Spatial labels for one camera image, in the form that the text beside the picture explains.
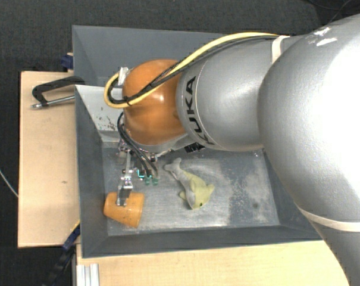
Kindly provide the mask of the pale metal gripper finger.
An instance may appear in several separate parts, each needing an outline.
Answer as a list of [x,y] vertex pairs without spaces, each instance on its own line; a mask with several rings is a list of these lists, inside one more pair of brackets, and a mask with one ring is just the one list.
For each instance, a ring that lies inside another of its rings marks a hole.
[[123,192],[124,192],[124,177],[122,176],[118,181],[117,201],[116,201],[117,206],[124,206]]
[[121,205],[126,206],[130,193],[133,190],[131,178],[125,178],[121,186]]

